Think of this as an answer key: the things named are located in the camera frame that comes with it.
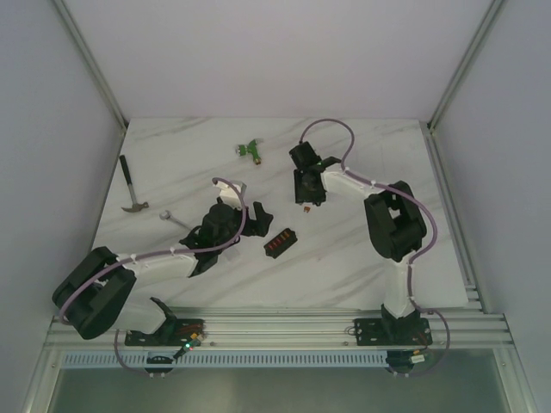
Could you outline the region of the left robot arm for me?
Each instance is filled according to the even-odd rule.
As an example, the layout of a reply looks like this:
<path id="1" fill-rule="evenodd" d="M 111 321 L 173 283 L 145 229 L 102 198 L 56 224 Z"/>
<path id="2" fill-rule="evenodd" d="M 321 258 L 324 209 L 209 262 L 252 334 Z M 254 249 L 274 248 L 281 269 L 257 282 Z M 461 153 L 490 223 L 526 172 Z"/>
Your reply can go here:
<path id="1" fill-rule="evenodd" d="M 54 290 L 59 319 L 84 340 L 116 328 L 168 345 L 178 322 L 169 303 L 182 282 L 210 271 L 242 237 L 266 237 L 273 220 L 258 201 L 242 207 L 218 199 L 202 222 L 168 250 L 131 256 L 97 247 Z"/>

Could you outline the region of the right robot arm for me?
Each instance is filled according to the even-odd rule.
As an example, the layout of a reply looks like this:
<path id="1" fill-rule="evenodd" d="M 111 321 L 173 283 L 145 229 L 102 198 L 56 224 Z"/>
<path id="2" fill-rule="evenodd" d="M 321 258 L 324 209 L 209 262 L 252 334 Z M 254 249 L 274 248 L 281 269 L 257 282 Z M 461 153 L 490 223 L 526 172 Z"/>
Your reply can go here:
<path id="1" fill-rule="evenodd" d="M 299 143 L 289 155 L 295 165 L 297 204 L 319 207 L 328 193 L 363 202 L 369 240 L 385 259 L 381 333 L 389 342 L 403 342 L 420 321 L 412 297 L 411 259 L 427 235 L 410 186 L 403 181 L 390 186 L 369 181 L 342 167 L 336 157 L 321 158 L 307 142 Z"/>

